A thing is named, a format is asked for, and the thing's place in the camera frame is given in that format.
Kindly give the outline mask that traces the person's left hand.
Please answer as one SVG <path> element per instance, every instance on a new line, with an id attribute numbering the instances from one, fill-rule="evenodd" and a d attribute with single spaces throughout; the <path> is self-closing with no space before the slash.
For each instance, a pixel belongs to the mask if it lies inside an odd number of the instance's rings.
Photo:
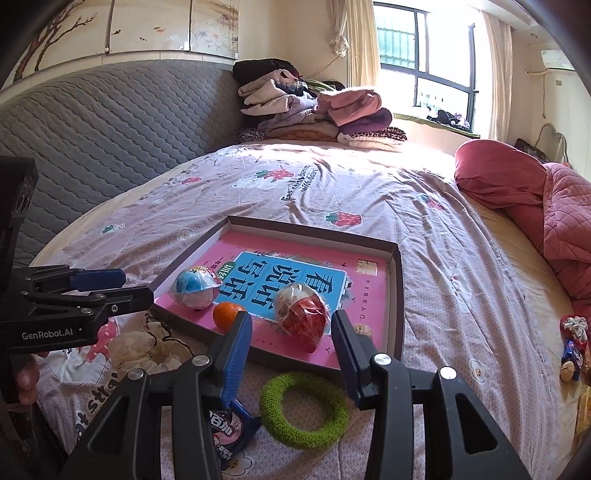
<path id="1" fill-rule="evenodd" d="M 12 406 L 13 410 L 24 410 L 37 401 L 39 375 L 37 360 L 34 356 L 30 355 L 27 363 L 15 374 L 18 388 L 18 402 Z"/>

